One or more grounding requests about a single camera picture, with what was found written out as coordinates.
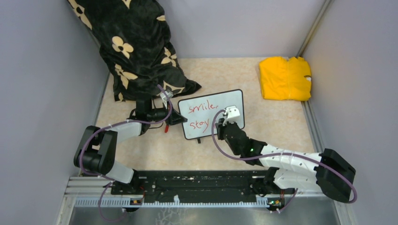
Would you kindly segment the black framed whiteboard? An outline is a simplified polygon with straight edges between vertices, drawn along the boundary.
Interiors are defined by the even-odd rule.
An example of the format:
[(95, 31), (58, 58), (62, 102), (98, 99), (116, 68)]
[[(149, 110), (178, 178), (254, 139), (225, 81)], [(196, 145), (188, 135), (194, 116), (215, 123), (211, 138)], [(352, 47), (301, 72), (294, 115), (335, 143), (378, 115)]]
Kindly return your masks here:
[(182, 124), (187, 140), (210, 136), (213, 118), (220, 110), (239, 112), (240, 116), (232, 121), (240, 129), (245, 127), (244, 98), (240, 89), (183, 99), (177, 105), (180, 114), (187, 119)]

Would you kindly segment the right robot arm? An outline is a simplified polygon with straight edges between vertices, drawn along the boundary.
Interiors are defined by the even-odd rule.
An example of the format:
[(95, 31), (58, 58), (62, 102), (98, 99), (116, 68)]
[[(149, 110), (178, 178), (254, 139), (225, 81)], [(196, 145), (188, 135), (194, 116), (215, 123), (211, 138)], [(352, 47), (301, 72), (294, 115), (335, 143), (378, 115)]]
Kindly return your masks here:
[(303, 153), (278, 148), (266, 142), (249, 138), (236, 123), (220, 119), (214, 124), (214, 141), (224, 140), (233, 155), (219, 151), (233, 160), (244, 161), (271, 169), (264, 180), (270, 193), (280, 189), (321, 191), (332, 200), (354, 203), (357, 191), (353, 186), (356, 170), (337, 151), (325, 149), (322, 153)]

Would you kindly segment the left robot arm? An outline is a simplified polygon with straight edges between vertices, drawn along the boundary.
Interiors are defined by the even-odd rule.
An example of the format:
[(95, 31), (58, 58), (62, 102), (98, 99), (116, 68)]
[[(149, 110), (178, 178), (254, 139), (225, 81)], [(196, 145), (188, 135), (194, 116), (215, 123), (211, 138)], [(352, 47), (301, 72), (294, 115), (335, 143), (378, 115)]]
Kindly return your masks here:
[(121, 182), (125, 191), (135, 194), (140, 190), (141, 182), (134, 169), (116, 161), (117, 144), (143, 135), (151, 125), (165, 123), (172, 126), (186, 121), (169, 102), (157, 108), (151, 98), (138, 100), (126, 120), (103, 128), (88, 126), (85, 129), (74, 155), (74, 166), (87, 175)]

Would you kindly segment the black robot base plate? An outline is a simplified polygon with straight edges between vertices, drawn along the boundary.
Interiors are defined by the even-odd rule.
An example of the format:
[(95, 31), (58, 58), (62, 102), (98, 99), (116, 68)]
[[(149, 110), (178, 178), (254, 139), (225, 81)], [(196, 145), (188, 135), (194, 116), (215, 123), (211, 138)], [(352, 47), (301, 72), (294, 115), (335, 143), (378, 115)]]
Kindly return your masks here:
[(129, 184), (116, 181), (112, 195), (138, 195), (144, 203), (254, 203), (266, 196), (285, 197), (293, 188), (273, 183), (275, 169), (238, 171), (139, 171)]

